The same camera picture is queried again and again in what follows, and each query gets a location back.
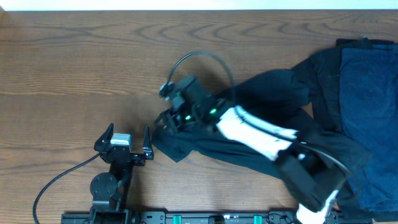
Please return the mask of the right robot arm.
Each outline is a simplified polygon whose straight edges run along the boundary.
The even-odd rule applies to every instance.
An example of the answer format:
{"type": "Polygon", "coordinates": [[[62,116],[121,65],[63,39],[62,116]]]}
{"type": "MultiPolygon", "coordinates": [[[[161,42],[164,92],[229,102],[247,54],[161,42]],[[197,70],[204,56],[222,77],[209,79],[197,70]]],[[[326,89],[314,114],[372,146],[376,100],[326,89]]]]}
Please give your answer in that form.
{"type": "Polygon", "coordinates": [[[178,162],[192,151],[277,175],[299,202],[296,223],[324,223],[351,169],[319,131],[299,131],[225,98],[174,101],[152,142],[178,162]]]}

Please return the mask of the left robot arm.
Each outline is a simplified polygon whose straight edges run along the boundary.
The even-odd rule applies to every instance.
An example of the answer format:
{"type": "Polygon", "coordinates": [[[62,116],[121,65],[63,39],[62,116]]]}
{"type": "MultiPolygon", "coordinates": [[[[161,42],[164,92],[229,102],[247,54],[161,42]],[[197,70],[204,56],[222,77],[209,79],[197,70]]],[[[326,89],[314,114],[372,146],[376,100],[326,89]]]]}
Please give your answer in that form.
{"type": "Polygon", "coordinates": [[[144,166],[147,160],[154,159],[150,141],[150,129],[144,131],[143,153],[133,153],[130,134],[114,132],[114,124],[95,142],[94,150],[110,165],[108,172],[98,174],[90,184],[93,196],[89,224],[137,224],[141,222],[138,212],[126,206],[132,170],[144,166]]]}

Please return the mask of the dark teal t-shirt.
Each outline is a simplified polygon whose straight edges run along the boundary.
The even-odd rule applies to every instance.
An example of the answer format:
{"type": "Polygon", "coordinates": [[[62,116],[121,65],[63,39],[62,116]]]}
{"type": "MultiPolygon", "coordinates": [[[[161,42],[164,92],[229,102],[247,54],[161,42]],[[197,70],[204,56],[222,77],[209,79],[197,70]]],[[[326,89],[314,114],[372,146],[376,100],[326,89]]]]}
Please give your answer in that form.
{"type": "MultiPolygon", "coordinates": [[[[353,173],[361,171],[371,158],[371,152],[343,134],[329,131],[318,124],[303,106],[309,103],[309,89],[299,82],[291,70],[271,70],[235,87],[236,101],[246,111],[283,128],[304,132],[305,139],[322,144],[353,173]]],[[[174,134],[157,126],[152,135],[153,145],[175,162],[192,151],[204,156],[247,167],[280,178],[272,162],[219,132],[209,133],[197,125],[174,134]]]]}

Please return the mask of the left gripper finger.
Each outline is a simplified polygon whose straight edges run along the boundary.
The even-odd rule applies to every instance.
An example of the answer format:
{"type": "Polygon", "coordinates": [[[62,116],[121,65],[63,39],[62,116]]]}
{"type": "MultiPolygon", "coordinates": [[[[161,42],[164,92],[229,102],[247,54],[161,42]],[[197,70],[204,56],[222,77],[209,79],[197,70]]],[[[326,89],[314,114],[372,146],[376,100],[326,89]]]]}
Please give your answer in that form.
{"type": "Polygon", "coordinates": [[[107,152],[111,145],[111,138],[113,136],[114,124],[111,123],[106,131],[95,141],[94,150],[97,152],[107,152]]]}
{"type": "Polygon", "coordinates": [[[150,128],[146,126],[144,133],[144,142],[142,149],[144,151],[145,160],[153,160],[154,159],[154,151],[152,148],[152,143],[150,140],[150,128]]]}

